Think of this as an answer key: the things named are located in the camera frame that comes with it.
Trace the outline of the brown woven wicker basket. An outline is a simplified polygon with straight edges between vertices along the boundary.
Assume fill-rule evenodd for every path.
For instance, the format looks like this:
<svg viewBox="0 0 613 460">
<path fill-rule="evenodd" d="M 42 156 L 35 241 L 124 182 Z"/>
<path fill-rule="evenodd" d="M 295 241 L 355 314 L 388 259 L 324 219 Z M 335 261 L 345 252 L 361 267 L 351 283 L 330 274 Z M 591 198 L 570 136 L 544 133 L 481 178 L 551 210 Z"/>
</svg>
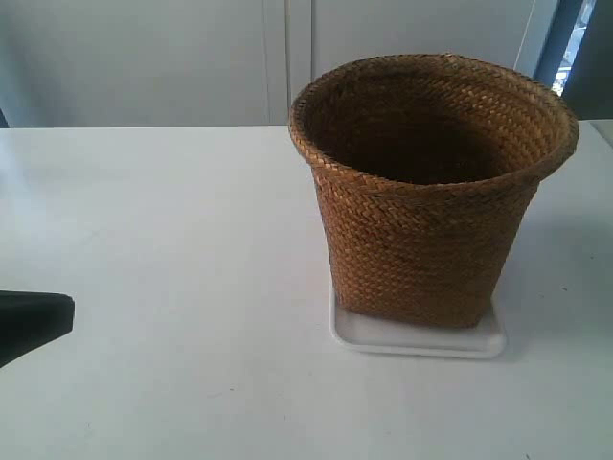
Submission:
<svg viewBox="0 0 613 460">
<path fill-rule="evenodd" d="M 579 123 L 551 89 L 455 54 L 368 57 L 308 84 L 288 117 L 348 312 L 470 328 Z"/>
</svg>

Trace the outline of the white rectangular plastic tray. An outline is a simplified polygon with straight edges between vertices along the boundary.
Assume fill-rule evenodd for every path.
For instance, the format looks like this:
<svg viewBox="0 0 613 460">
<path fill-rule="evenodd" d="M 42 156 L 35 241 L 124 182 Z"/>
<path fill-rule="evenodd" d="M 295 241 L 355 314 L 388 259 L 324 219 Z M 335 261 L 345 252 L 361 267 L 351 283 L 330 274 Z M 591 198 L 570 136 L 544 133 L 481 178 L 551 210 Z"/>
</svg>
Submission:
<svg viewBox="0 0 613 460">
<path fill-rule="evenodd" d="M 342 346 L 366 354 L 452 359 L 492 359 L 508 342 L 495 310 L 477 326 L 441 329 L 372 318 L 341 308 L 336 292 L 329 293 L 329 328 Z"/>
</svg>

